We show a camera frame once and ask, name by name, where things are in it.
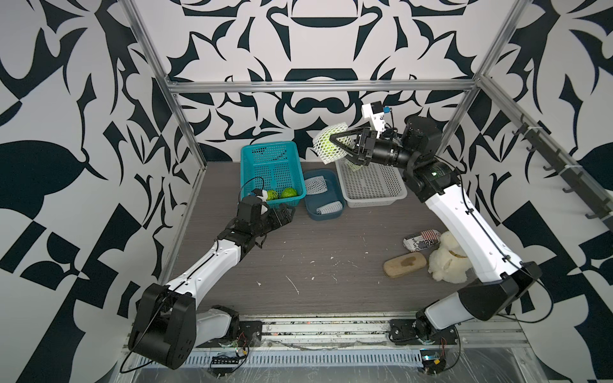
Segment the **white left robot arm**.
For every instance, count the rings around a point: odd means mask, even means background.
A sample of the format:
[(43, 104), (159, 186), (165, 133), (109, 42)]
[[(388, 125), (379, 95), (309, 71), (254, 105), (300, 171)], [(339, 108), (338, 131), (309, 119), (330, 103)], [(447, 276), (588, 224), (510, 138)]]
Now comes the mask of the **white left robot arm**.
[(139, 301), (128, 348), (151, 362), (178, 369), (195, 346), (227, 336), (236, 314), (214, 307), (196, 310), (220, 279), (269, 233), (292, 222), (295, 208), (270, 207), (266, 195), (252, 194), (237, 204), (236, 217), (218, 234), (211, 249), (187, 271), (161, 285), (147, 287)]

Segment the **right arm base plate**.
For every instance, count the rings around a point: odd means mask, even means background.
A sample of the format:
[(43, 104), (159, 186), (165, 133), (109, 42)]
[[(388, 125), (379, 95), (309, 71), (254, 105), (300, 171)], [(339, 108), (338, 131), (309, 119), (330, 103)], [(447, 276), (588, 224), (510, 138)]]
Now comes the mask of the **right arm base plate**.
[(388, 339), (396, 346), (436, 346), (458, 344), (458, 330), (437, 330), (425, 319), (391, 319)]

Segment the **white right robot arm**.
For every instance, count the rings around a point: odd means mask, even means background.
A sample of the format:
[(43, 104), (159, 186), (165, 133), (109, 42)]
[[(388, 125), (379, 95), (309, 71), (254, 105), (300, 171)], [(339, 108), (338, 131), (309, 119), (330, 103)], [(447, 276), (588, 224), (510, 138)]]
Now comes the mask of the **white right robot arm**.
[(467, 196), (458, 172), (438, 159), (442, 131), (427, 117), (411, 117), (405, 130), (330, 126), (321, 142), (356, 165), (402, 170), (402, 179), (444, 223), (472, 263), (477, 281), (420, 310), (415, 334), (429, 338), (470, 319), (488, 321), (539, 282), (542, 271), (524, 262), (493, 231)]

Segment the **green custard apple sleeved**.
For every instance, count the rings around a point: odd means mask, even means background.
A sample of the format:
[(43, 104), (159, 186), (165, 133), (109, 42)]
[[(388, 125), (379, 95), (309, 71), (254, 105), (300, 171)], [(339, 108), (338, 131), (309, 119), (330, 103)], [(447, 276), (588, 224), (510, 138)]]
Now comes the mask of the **green custard apple sleeved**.
[(358, 170), (360, 170), (360, 169), (362, 169), (362, 168), (363, 168), (363, 166), (362, 166), (362, 165), (353, 164), (353, 163), (351, 163), (351, 162), (349, 162), (349, 161), (347, 161), (347, 162), (345, 163), (345, 165), (346, 165), (346, 166), (347, 166), (347, 167), (348, 167), (348, 168), (349, 168), (351, 171), (353, 171), (353, 172), (356, 172), (356, 171), (358, 171)]

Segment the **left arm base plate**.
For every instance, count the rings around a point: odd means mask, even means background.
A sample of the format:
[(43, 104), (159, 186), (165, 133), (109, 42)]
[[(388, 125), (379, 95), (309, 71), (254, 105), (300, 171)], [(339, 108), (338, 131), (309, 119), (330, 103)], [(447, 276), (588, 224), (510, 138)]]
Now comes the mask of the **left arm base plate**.
[(228, 348), (236, 346), (258, 346), (263, 334), (263, 322), (240, 320), (231, 324), (230, 330), (223, 338), (201, 343), (196, 348)]

